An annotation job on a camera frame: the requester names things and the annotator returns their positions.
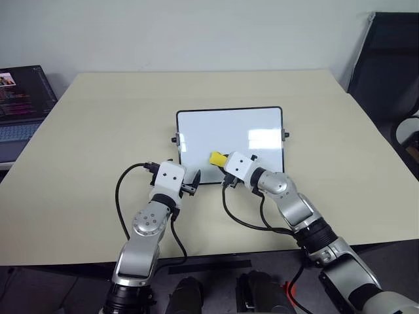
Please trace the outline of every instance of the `white wall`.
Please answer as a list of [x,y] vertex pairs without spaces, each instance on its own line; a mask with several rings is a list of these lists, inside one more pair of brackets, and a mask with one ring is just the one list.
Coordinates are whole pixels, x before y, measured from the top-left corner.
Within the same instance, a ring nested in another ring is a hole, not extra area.
[[345,85],[375,10],[419,0],[0,0],[0,68],[41,64],[58,96],[84,71],[329,68]]

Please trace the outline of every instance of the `yellow eraser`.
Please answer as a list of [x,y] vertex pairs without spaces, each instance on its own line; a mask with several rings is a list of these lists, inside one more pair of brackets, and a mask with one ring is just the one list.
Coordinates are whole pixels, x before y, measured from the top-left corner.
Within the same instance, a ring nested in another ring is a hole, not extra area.
[[211,165],[216,165],[219,167],[224,167],[227,157],[220,154],[219,152],[212,152],[211,157],[209,157],[209,163]]

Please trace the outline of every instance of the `laptop screen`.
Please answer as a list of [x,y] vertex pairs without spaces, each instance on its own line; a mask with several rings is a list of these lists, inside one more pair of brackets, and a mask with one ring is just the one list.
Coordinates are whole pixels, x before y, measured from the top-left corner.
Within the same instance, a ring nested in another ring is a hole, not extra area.
[[0,69],[0,124],[42,119],[56,102],[40,65]]

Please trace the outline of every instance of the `laptop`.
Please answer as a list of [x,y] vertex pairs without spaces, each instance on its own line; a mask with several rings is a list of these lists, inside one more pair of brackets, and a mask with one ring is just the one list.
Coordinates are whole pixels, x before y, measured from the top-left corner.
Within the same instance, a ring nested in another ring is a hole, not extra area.
[[0,168],[19,157],[56,103],[40,65],[0,69]]

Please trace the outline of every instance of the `laptop keyboard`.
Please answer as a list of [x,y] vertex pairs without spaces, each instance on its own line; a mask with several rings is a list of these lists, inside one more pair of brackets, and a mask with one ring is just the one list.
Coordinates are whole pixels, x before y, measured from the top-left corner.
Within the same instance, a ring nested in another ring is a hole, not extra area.
[[30,139],[41,124],[0,126],[0,142],[24,141]]

